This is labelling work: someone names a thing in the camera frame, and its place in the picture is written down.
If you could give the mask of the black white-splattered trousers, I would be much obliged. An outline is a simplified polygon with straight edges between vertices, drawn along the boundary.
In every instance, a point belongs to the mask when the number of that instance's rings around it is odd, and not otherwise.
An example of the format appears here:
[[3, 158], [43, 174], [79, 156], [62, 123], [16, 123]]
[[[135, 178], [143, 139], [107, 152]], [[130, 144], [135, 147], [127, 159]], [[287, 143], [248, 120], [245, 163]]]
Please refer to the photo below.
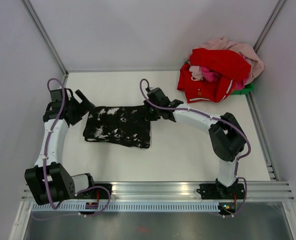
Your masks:
[[87, 142], [148, 149], [151, 123], [146, 120], [142, 105], [98, 106], [89, 112], [83, 137]]

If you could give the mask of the magenta pink trousers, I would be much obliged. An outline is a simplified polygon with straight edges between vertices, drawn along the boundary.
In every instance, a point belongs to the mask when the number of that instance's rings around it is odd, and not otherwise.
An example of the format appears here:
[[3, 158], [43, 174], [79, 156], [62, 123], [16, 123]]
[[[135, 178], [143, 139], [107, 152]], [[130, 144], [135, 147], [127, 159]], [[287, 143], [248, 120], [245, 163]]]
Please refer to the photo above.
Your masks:
[[217, 73], [215, 71], [212, 71], [212, 70], [209, 70], [206, 67], [201, 67], [200, 70], [201, 70], [201, 74], [203, 76], [203, 79], [205, 81], [215, 82], [215, 81], [219, 80], [219, 78], [220, 78], [219, 73]]

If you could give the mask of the red trousers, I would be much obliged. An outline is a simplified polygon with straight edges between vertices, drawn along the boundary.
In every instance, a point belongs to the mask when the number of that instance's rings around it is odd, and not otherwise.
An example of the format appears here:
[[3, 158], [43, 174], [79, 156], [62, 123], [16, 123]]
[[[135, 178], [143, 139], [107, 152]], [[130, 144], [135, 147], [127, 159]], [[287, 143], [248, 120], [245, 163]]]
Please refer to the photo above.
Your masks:
[[227, 50], [196, 48], [180, 69], [177, 90], [188, 103], [221, 102], [249, 77], [251, 65], [240, 54]]

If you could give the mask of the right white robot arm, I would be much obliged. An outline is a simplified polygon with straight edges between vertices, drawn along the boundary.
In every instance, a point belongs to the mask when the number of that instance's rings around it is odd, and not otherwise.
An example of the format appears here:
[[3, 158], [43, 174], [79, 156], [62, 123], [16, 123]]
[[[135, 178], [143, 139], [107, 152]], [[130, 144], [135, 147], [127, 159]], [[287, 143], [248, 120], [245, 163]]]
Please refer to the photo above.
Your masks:
[[227, 198], [235, 191], [237, 158], [244, 150], [244, 132], [234, 115], [211, 116], [189, 108], [180, 100], [170, 101], [162, 89], [146, 88], [145, 111], [150, 121], [161, 118], [182, 123], [209, 134], [212, 149], [219, 159], [219, 173], [215, 180], [215, 191], [221, 198]]

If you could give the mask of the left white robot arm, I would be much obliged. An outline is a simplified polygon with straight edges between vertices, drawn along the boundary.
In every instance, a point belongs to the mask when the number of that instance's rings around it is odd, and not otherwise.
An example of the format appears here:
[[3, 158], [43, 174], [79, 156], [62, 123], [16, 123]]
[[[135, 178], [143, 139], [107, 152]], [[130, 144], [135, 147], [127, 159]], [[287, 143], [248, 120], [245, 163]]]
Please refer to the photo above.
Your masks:
[[43, 115], [44, 139], [33, 168], [25, 171], [25, 180], [39, 205], [73, 199], [78, 192], [92, 198], [97, 191], [89, 173], [70, 175], [63, 166], [64, 142], [70, 126], [82, 120], [93, 104], [78, 89], [50, 91], [51, 102]]

